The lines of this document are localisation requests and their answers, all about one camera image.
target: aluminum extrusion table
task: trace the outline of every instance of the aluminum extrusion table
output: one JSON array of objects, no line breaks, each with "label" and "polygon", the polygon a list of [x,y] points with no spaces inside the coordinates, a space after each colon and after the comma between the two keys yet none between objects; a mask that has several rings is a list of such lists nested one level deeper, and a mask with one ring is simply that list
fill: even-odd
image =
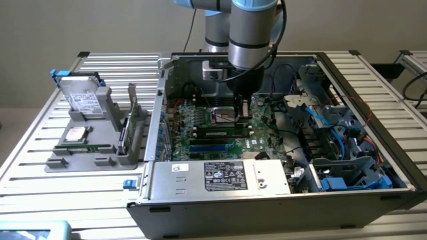
[{"label": "aluminum extrusion table", "polygon": [[[427,51],[403,50],[400,51],[394,63],[402,64],[404,68],[414,74],[414,77],[416,77],[422,73],[427,72]],[[416,101],[410,100],[407,100],[407,102],[412,105],[418,103]],[[427,100],[420,102],[418,111],[427,113]]]},{"label": "aluminum extrusion table", "polygon": [[[427,175],[426,119],[402,101],[400,94],[359,55],[327,52],[336,68],[402,148]],[[137,101],[152,108],[157,85],[156,53],[95,54],[76,60],[71,70],[99,72],[112,88],[112,99],[129,106],[128,83],[136,83]],[[47,101],[28,131],[0,168],[0,220],[67,220],[72,239],[145,239],[123,207],[123,182],[143,172],[135,170],[45,173],[45,161],[69,121],[69,104],[59,89]],[[362,229],[307,231],[218,239],[407,240],[427,239],[427,202],[411,210],[394,211]]]}]

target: sticker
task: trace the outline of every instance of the sticker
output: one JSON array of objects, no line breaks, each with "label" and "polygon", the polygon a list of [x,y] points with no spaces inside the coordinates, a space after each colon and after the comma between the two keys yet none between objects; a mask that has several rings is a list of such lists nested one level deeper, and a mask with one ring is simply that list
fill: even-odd
[{"label": "sticker", "polygon": [[206,136],[226,136],[227,132],[207,132]]},{"label": "sticker", "polygon": [[247,175],[243,161],[206,162],[204,189],[208,192],[247,190]]},{"label": "sticker", "polygon": [[172,172],[188,171],[188,163],[172,164]]},{"label": "sticker", "polygon": [[95,93],[75,93],[71,94],[71,99],[73,101],[77,110],[83,114],[101,114],[103,109],[96,98]]},{"label": "sticker", "polygon": [[304,168],[298,166],[294,169],[294,174],[291,174],[291,178],[299,178],[303,174],[304,174]]},{"label": "sticker", "polygon": [[87,127],[84,126],[73,126],[69,128],[67,136],[65,136],[65,141],[67,142],[77,142],[81,140],[87,133]]}]

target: motherboard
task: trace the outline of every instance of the motherboard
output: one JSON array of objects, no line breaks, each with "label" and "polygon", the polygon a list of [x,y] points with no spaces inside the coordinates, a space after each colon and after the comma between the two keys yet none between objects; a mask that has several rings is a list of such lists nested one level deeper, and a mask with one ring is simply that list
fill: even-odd
[{"label": "motherboard", "polygon": [[168,106],[172,161],[286,159],[283,138],[262,121],[264,98],[254,97],[252,119],[240,124],[232,106],[197,106],[180,99]]}]

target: power supply label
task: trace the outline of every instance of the power supply label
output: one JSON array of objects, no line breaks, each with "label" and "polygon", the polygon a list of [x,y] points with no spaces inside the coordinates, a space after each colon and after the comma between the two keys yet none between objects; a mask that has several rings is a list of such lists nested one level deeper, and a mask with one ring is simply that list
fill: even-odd
[{"label": "power supply label", "polygon": [[243,161],[206,162],[204,189],[208,192],[247,190]]}]

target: hard drive label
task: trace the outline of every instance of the hard drive label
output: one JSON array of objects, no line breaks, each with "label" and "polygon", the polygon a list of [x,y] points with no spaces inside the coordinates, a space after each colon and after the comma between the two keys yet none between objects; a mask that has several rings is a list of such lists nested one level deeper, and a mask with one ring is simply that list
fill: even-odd
[{"label": "hard drive label", "polygon": [[101,114],[103,109],[95,93],[73,93],[71,94],[72,101],[77,110],[83,114]]},{"label": "hard drive label", "polygon": [[243,161],[206,162],[204,189],[208,192],[247,190]]}]

